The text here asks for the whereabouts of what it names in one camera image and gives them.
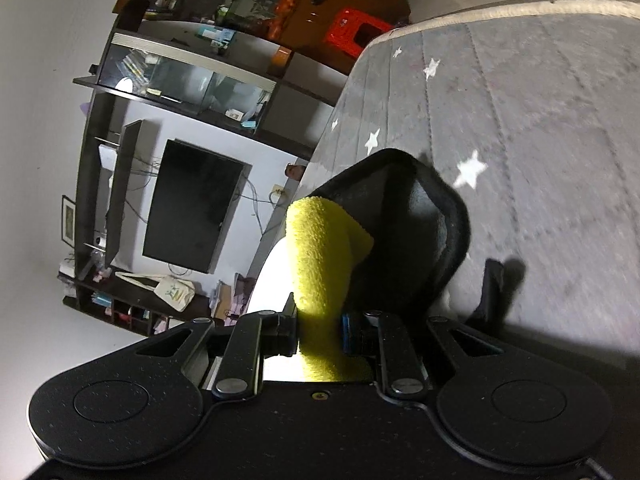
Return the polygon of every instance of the picture frame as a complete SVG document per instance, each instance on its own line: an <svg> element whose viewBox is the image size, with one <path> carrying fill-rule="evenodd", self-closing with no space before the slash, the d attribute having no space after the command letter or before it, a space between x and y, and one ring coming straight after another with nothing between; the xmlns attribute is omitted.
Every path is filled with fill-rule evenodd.
<svg viewBox="0 0 640 480"><path fill-rule="evenodd" d="M60 234L62 241L70 247L76 242L76 203L68 196L62 196L60 206Z"/></svg>

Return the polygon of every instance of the red stool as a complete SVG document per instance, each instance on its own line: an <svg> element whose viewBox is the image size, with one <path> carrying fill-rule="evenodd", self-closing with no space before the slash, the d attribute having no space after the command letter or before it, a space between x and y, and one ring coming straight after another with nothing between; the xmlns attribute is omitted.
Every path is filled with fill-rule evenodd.
<svg viewBox="0 0 640 480"><path fill-rule="evenodd" d="M387 22L356 9L343 9L324 36L324 41L351 57L358 57L373 38L393 27Z"/></svg>

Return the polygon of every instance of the flat screen tv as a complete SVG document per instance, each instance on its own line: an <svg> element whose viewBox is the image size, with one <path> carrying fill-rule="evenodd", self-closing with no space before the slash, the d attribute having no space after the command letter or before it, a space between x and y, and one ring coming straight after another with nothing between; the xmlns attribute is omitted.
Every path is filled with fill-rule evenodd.
<svg viewBox="0 0 640 480"><path fill-rule="evenodd" d="M146 225L143 256L209 272L244 165L168 140Z"/></svg>

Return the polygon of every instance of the bed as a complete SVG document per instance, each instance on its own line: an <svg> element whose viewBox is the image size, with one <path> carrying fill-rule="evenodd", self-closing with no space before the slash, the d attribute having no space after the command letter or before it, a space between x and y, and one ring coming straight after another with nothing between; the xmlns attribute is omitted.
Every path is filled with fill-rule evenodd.
<svg viewBox="0 0 640 480"><path fill-rule="evenodd" d="M514 332L620 367L640 356L640 5L460 12L374 40L297 196L393 147L455 186L472 224L441 302L478 304L484 261L520 262Z"/></svg>

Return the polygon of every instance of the yellow cloth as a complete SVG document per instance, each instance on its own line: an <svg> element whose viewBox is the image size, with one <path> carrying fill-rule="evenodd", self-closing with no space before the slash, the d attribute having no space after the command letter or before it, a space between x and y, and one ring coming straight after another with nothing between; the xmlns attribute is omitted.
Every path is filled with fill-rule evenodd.
<svg viewBox="0 0 640 480"><path fill-rule="evenodd" d="M307 197L287 210L286 244L305 380L368 380L366 361L342 353L340 318L351 271L373 238L336 203Z"/></svg>

